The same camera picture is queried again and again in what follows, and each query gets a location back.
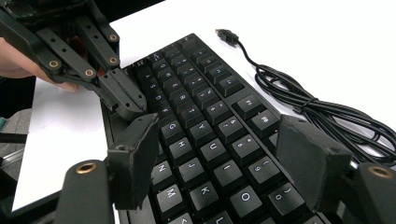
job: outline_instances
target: black keyboard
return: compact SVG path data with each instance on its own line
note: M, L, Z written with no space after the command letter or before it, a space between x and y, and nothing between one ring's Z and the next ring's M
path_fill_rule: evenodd
M124 71L159 114L161 143L142 210L120 223L328 222L273 155L280 114L198 36Z

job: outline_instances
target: human hand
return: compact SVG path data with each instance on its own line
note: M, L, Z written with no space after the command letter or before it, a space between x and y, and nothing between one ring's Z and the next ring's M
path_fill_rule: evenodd
M54 83L36 63L9 45L3 37L0 37L0 76L10 78L36 76L66 91L75 92L78 89L78 85L74 83Z

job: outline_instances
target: keyboard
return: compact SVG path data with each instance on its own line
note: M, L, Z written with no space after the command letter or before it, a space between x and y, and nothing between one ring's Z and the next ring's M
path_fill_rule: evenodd
M197 35L123 70L159 114L161 143L142 209L120 223L329 223L274 156L279 112Z

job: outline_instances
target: black keycap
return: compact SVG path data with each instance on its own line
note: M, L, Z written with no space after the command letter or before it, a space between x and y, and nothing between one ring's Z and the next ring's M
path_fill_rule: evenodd
M233 224L227 212L220 212L218 215L213 216L204 224Z
M264 110L247 122L251 130L260 138L273 133L277 128L277 123L277 118L269 110Z
M187 135L189 136L194 148L200 147L216 137L212 127L210 127L206 120L192 126L187 131Z
M221 95L228 97L237 91L244 89L244 85L242 85L236 77L231 76L224 78L218 85L216 85L216 88L219 90Z
M220 122L224 121L225 119L229 118L233 113L227 107L227 105L224 104L224 102L219 101L204 110L204 114L208 122L212 126L215 126Z
M172 77L175 77L176 75L172 69L166 68L161 72L159 72L157 76L158 76L158 81L162 83L162 87L164 88L163 83L165 83L165 81L171 79Z
M228 145L236 139L242 137L247 130L242 126L241 122L232 116L229 119L224 120L215 128L219 134L221 141L224 145Z
M204 57L206 57L207 54L207 49L199 49L195 51L192 55L191 58L196 62L200 62Z
M222 194L228 194L238 188L246 179L234 161L227 161L213 171Z
M194 66L192 66L190 63L186 63L181 68L179 68L177 76L180 78L180 81L183 84L186 84L188 77L197 77L199 75Z
M230 153L236 164L242 167L259 158L260 155L264 154L264 151L256 140L248 134L230 145Z
M194 101L184 89L174 92L170 98L170 101L177 114L194 105Z
M160 118L160 128L171 122L172 120L175 120L176 117L174 115L174 112L169 104L161 104L160 107L157 107L157 113Z
M229 77L231 74L227 69L224 68L223 65L219 65L214 69L210 70L205 75L211 83L216 85L220 83L224 78Z
M204 119L204 115L201 113L201 110L198 109L197 105L188 107L180 113L179 117L181 126L186 130Z
M163 221L183 211L186 207L177 185L172 185L158 193L157 204Z
M184 190L191 189L206 179L206 172L197 158L180 165L177 170Z
M203 165L210 170L230 158L230 153L218 138L201 147L198 154Z
M211 69L217 67L219 65L218 60L216 60L213 56L208 56L203 58L200 62L198 62L198 67L201 69L203 73L209 72Z
M262 201L251 186L247 186L231 196L230 202L234 215L240 223L249 223L265 212Z
M250 119L265 109L264 105L254 95L249 95L238 101L233 105L233 108L244 120Z
M314 216L314 217L309 218L303 224L324 224L324 222L322 220L320 220L319 217Z
M207 83L201 76L190 76L186 78L186 90L193 96L208 88Z
M151 68L154 68L161 63L162 59L164 59L163 54L157 51L148 56L148 63L151 65Z
M283 178L269 157L264 157L249 165L246 174L253 188L259 193L268 190Z
M213 105L215 102L219 100L219 97L213 91L212 88L207 88L204 91L198 92L194 95L195 103L198 104L198 107L201 110L206 109L210 105Z
M174 166L179 166L194 156L195 151L192 150L191 144L186 137L169 146L169 157Z
M304 199L290 183L270 193L264 202L278 223L291 223L306 210Z
M155 64L154 73L159 73L168 67L169 67L169 63L165 59L162 59Z
M161 138L166 147L175 143L185 135L177 120L171 121L161 128Z
M173 219L168 224L191 224L191 223L192 223L192 219L191 219L190 215L188 213L185 213L185 214L181 215L180 217Z
M168 161L163 161L154 166L151 172L151 178L151 188L154 192L165 189L176 181L176 177L172 174L172 169Z
M218 207L219 196L210 182L190 191L192 211L196 217L204 217Z
M181 84L181 82L178 80L177 77L172 77L163 83L163 90L165 92L166 97L168 97L168 99L172 97L172 93L174 93L177 90L180 90L181 88L183 88L183 85Z

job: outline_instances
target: brass screw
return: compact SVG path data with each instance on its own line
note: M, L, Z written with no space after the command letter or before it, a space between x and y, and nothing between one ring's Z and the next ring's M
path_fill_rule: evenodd
M85 175L87 173L90 173L91 171L93 171L94 169L96 169L96 163L94 162L87 162L84 163L82 165L80 165L77 169L76 169L76 173L78 173L79 175Z
M91 69L85 71L85 76L90 77L90 76L92 76L92 75L93 75L93 71L92 71Z
M117 36L116 35L110 35L110 39L111 40L117 40Z
M56 61L50 61L49 62L49 66L52 67L52 68L58 67L58 65L59 65L58 62L56 62Z
M369 167L369 171L374 174L374 175L378 175L380 177L384 177L384 178L393 178L393 173L390 172L387 169L384 169L380 166L370 166Z
M116 62L117 62L117 59L116 59L116 58L110 58L110 62L111 62L111 63L116 63Z

